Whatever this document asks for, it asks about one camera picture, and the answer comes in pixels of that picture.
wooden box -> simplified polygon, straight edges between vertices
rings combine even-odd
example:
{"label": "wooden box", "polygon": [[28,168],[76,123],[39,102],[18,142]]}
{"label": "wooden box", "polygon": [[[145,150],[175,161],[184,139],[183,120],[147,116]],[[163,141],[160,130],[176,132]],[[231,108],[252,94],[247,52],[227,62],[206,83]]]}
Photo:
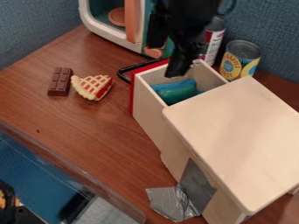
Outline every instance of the wooden box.
{"label": "wooden box", "polygon": [[191,158],[217,188],[208,223],[241,223],[298,186],[296,111],[253,77],[228,83],[205,62],[187,76],[206,92],[168,107],[150,87],[178,81],[166,67],[136,75],[133,116],[177,181]]}

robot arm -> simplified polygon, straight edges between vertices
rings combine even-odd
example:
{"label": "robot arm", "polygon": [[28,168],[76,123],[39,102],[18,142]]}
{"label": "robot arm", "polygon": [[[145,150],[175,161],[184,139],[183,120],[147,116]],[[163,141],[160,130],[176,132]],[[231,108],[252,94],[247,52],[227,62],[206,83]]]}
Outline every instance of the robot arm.
{"label": "robot arm", "polygon": [[165,77],[184,76],[204,49],[205,27],[222,0],[160,0],[149,23],[149,48],[163,47],[168,36],[175,43]]}

microwave handle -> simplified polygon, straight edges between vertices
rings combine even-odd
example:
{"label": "microwave handle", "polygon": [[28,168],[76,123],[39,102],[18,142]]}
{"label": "microwave handle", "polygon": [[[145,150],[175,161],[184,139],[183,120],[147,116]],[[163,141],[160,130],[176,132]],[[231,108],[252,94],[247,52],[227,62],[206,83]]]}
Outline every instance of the microwave handle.
{"label": "microwave handle", "polygon": [[136,43],[138,23],[141,22],[141,0],[125,0],[125,25],[127,41]]}

can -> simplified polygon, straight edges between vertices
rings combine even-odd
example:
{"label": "can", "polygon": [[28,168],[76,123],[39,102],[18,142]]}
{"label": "can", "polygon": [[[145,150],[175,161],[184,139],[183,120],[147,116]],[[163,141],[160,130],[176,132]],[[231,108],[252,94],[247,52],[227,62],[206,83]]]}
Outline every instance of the can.
{"label": "can", "polygon": [[260,60],[261,50],[257,45],[246,40],[234,40],[226,46],[220,73],[229,81],[254,75]]}
{"label": "can", "polygon": [[199,58],[209,66],[212,66],[216,60],[225,32],[226,24],[220,17],[215,17],[205,28],[206,53],[200,54]]}

toy chocolate bar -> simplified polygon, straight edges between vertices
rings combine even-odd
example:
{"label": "toy chocolate bar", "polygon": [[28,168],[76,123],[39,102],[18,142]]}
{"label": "toy chocolate bar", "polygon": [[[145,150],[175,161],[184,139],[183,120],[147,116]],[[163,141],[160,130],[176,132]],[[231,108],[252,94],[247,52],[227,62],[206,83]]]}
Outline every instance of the toy chocolate bar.
{"label": "toy chocolate bar", "polygon": [[48,89],[48,95],[67,96],[71,87],[73,70],[68,67],[56,67]]}

